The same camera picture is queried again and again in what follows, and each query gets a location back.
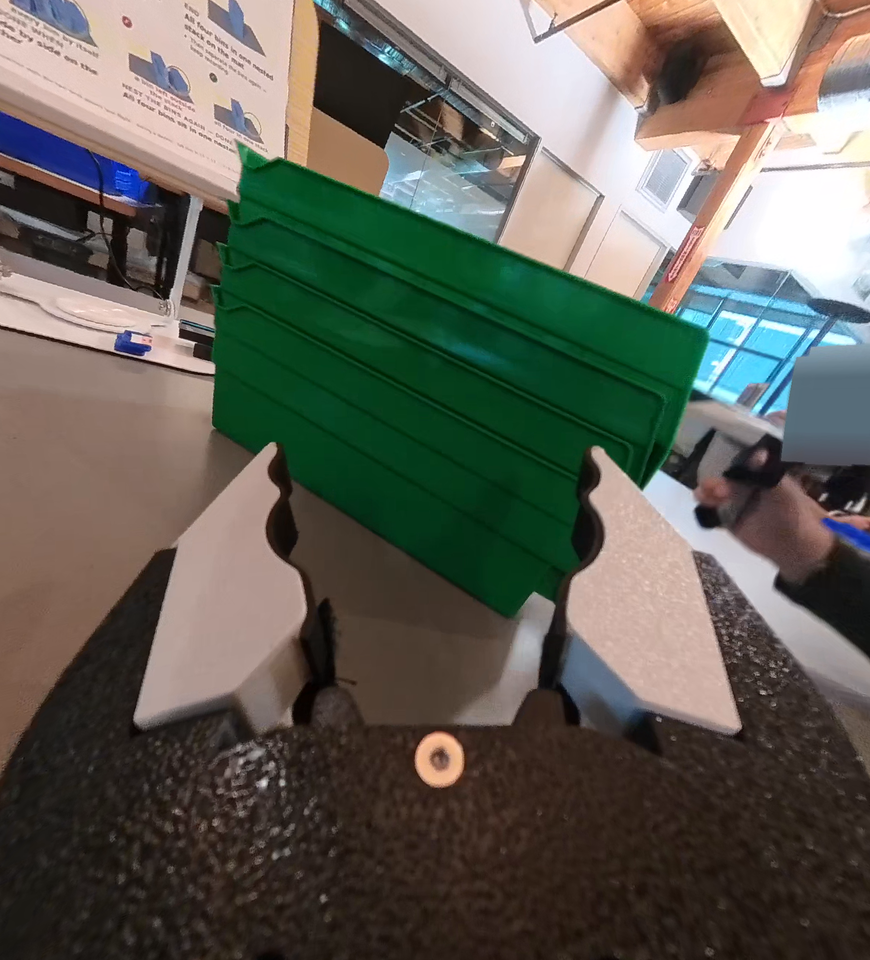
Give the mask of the person's right forearm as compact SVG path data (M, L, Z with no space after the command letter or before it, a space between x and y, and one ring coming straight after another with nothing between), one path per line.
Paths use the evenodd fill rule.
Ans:
M870 555L837 539L806 578L796 582L778 573L775 588L870 660Z

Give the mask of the black disc stand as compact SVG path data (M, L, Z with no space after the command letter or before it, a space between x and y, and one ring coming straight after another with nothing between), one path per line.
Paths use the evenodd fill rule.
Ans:
M814 297L808 306L823 318L808 352L818 347L854 347L863 342L858 333L843 329L865 329L870 326L870 310L857 304L825 297Z

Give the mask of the white round disc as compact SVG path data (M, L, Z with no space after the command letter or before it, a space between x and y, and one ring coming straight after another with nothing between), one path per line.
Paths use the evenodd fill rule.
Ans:
M120 306L101 306L77 296L55 298L53 309L61 319L88 329L124 331L135 323L133 314Z

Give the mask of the black ceiling fixture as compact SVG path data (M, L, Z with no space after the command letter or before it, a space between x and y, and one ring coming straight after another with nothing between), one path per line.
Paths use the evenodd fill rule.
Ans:
M648 99L651 112L684 101L696 86L709 59L705 41L690 37L675 43L666 53Z

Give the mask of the black wall screen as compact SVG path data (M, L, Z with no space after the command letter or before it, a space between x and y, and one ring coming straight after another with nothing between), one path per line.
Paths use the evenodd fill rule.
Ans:
M314 107L376 146L394 134L426 149L437 136L443 77L387 43L365 46L321 20Z

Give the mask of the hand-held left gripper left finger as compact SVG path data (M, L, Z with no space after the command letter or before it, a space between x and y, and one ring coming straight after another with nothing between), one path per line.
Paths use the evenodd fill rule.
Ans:
M337 685L337 620L293 559L282 445L267 444L177 540L133 726L234 713L254 735L310 725Z

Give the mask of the brown cardboard panel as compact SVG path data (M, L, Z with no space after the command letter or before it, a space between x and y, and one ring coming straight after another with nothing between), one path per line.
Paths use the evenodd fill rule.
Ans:
M309 128L307 168L379 197L390 169L385 150L314 108Z

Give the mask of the long red arrow sign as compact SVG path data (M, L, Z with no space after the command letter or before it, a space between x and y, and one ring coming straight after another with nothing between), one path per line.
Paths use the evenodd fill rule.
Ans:
M676 282L685 266L685 263L692 258L694 250L703 239L705 231L706 227L704 225L695 224L691 227L681 242L681 246L679 246L677 252L668 265L668 269L663 277L664 282Z

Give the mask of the wooden workbench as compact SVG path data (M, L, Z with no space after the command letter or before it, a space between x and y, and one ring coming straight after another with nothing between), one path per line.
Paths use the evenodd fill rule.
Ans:
M98 221L95 234L100 234L107 254L105 279L108 283L128 287L128 238L131 222L149 204L121 195L106 194L67 177L52 173L34 164L20 161L0 152L0 170L39 183L95 210Z

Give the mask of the instruction poster board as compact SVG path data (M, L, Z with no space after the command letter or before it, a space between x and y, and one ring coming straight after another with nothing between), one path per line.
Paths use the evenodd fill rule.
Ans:
M0 1L0 112L206 204L289 155L301 2Z

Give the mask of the wooden post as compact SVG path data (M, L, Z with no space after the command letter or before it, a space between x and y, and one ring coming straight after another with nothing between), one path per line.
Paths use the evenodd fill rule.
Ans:
M738 139L722 172L703 202L692 225L705 226L703 239L674 283L659 282L649 306L674 314L679 308L699 270L712 252L730 218L762 169L768 154L780 138L778 121L748 126Z

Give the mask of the person's right hand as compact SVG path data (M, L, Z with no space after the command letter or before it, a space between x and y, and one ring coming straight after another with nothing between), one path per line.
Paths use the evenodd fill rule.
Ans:
M835 548L825 512L788 476L776 486L710 477L696 487L697 503L716 511L723 529L764 558L788 586L820 572Z

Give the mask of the wall vent grille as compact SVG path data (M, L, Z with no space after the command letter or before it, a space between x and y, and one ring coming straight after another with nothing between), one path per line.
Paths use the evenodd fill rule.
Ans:
M691 152L683 149L653 152L636 188L637 193L657 210L668 210L694 163Z

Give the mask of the stack of blue bins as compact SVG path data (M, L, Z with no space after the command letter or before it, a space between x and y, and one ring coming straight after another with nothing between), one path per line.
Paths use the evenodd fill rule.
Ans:
M150 206L159 199L157 188L134 169L1 111L0 152L106 194L129 197ZM0 170L0 176L5 174L9 175Z

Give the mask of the white door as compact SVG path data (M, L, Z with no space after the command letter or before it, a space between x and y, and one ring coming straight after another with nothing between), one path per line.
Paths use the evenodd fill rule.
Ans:
M618 210L585 271L585 280L640 300L669 251L666 241Z
M539 148L518 187L499 244L568 272L603 199L588 180Z

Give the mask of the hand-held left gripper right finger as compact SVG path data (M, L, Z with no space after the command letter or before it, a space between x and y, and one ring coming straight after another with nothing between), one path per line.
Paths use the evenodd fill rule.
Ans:
M557 592L538 685L564 693L603 734L660 717L739 735L690 545L601 447L583 455L577 497L577 564Z

